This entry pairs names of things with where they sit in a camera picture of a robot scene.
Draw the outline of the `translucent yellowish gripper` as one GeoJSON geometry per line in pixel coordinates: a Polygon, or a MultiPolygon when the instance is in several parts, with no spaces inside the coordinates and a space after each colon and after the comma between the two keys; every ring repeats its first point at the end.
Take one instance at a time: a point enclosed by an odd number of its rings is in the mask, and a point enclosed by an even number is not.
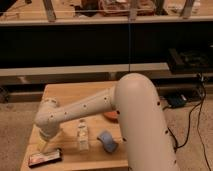
{"type": "Polygon", "coordinates": [[[54,134],[48,134],[45,132],[39,132],[39,140],[37,144],[37,149],[39,152],[44,152],[49,144],[49,142],[55,137],[59,136],[62,131],[55,132],[54,134]]]}

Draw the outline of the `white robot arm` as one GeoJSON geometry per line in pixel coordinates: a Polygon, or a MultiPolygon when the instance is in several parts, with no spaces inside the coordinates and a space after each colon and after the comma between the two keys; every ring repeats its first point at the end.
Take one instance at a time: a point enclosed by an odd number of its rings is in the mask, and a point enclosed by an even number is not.
{"type": "Polygon", "coordinates": [[[35,125],[48,141],[64,122],[110,111],[118,114],[130,171],[180,171],[159,95],[142,74],[127,74],[113,87],[63,107],[45,101],[35,125]]]}

